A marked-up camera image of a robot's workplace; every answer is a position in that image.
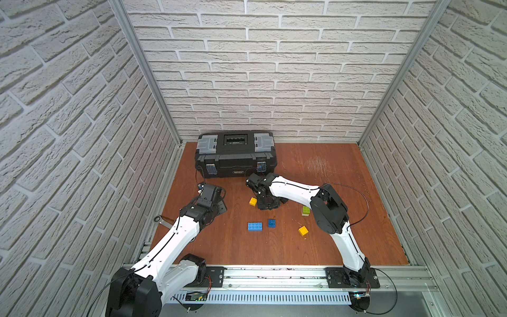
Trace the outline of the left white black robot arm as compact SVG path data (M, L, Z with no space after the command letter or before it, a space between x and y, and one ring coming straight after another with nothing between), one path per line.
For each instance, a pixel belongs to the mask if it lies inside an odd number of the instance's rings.
M105 316L159 316L162 307L180 289L205 279L203 258L188 254L173 263L195 237L225 213L224 189L200 183L199 195L180 210L169 232L130 269L120 268L112 277Z

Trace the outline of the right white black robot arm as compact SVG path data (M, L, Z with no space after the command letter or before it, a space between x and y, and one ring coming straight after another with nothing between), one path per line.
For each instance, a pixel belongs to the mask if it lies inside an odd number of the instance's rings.
M288 200L310 208L317 226L331 235L343 260L344 283L360 287L370 272L370 262L360 250L349 222L348 207L331 184L310 186L278 174L251 174L246 185L256 194L260 210L272 210Z

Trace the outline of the green lego brick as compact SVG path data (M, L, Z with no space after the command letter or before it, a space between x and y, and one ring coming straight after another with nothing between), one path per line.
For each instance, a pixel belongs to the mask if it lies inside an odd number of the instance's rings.
M302 207L302 216L308 217L311 214L311 209L307 206Z

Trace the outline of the long blue lego brick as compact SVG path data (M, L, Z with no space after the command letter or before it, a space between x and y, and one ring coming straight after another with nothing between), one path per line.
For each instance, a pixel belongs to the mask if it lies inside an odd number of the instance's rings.
M248 231L262 231L263 223L261 222L249 222L248 223Z

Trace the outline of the small blue lego brick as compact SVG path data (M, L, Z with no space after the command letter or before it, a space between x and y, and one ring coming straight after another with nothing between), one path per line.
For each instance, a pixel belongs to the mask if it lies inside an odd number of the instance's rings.
M268 224L269 228L276 228L276 220L275 219L269 219L267 224Z

